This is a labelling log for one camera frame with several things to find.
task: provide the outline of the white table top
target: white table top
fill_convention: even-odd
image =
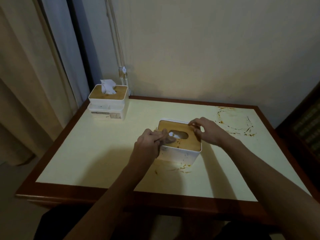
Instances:
[[[188,122],[206,117],[309,193],[254,109],[129,101],[124,121],[95,120],[86,110],[37,182],[108,188],[127,164],[134,142],[146,128],[154,130],[161,118]],[[156,159],[135,190],[257,201],[229,156],[205,142],[192,166]]]

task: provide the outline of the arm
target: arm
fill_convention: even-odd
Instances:
[[[150,129],[144,131],[134,144],[128,165],[64,240],[110,239],[126,197],[133,192],[159,155],[160,141],[158,139],[161,137],[162,134],[154,135]]]
[[[202,140],[221,147],[248,187],[288,239],[320,239],[320,204],[253,154],[241,141],[206,118],[189,123]]]

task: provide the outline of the table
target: table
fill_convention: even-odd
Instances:
[[[126,120],[96,121],[85,101],[16,192],[46,206],[93,204],[126,165],[133,144],[161,118],[215,120],[252,152],[319,201],[319,193],[257,106],[131,96]],[[239,171],[219,147],[202,142],[192,166],[155,160],[136,187],[128,211],[274,225]]]

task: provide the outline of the forearm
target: forearm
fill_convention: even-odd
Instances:
[[[141,179],[125,167],[107,192],[91,207],[64,240],[110,239],[127,196]]]
[[[237,166],[248,187],[290,239],[320,237],[320,206],[301,188],[230,137],[222,148]]]

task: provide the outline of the beige curtain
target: beige curtain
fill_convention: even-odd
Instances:
[[[0,161],[46,152],[77,111],[37,0],[0,0]]]

